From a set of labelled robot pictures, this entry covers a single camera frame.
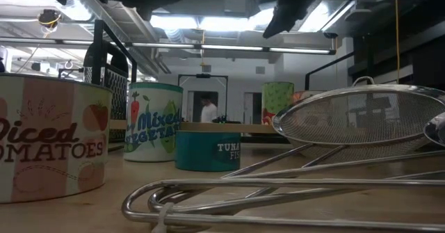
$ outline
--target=white shirt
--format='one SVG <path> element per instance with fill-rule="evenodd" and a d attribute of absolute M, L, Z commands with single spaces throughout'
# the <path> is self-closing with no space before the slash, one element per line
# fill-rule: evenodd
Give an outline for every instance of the white shirt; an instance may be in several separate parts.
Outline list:
<path fill-rule="evenodd" d="M 218 117 L 218 108 L 215 104 L 204 106 L 201 111 L 201 122 L 212 122 Z"/>

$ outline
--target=carrot illustration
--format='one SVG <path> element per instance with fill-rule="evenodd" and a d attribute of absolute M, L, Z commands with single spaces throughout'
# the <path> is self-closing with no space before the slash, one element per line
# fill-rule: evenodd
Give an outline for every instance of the carrot illustration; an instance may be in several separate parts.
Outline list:
<path fill-rule="evenodd" d="M 131 135 L 133 135 L 134 128 L 136 127 L 136 122 L 138 120 L 139 113 L 139 102 L 136 98 L 139 96 L 137 92 L 133 93 L 132 97 L 134 101 L 131 102 Z"/>

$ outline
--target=doorway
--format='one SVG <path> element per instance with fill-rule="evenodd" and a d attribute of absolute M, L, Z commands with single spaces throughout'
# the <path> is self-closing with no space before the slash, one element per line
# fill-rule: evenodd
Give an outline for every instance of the doorway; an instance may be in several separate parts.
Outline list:
<path fill-rule="evenodd" d="M 261 93 L 244 93 L 244 124 L 261 124 Z"/>
<path fill-rule="evenodd" d="M 210 95 L 210 100 L 213 104 L 218 107 L 218 93 L 217 92 L 207 92 L 207 91 L 189 91 L 190 93 L 193 93 L 193 117 L 191 119 L 192 122 L 201 122 L 201 111 L 202 111 L 202 104 L 201 104 L 201 96 L 203 94 Z"/>

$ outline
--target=metal strainer handle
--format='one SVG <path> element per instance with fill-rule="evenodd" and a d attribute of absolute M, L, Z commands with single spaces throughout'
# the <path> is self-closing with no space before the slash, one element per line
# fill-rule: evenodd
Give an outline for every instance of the metal strainer handle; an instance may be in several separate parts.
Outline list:
<path fill-rule="evenodd" d="M 362 81 L 362 80 L 369 80 L 372 84 L 374 83 L 374 79 L 372 77 L 359 77 L 357 80 L 355 80 L 355 82 L 353 83 L 353 86 L 357 85 L 358 82 Z"/>

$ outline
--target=teal can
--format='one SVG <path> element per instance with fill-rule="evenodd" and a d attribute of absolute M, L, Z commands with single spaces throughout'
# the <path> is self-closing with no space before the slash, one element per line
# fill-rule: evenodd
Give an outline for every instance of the teal can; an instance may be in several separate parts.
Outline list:
<path fill-rule="evenodd" d="M 202 172 L 233 171 L 240 168 L 241 134 L 177 131 L 176 168 Z"/>

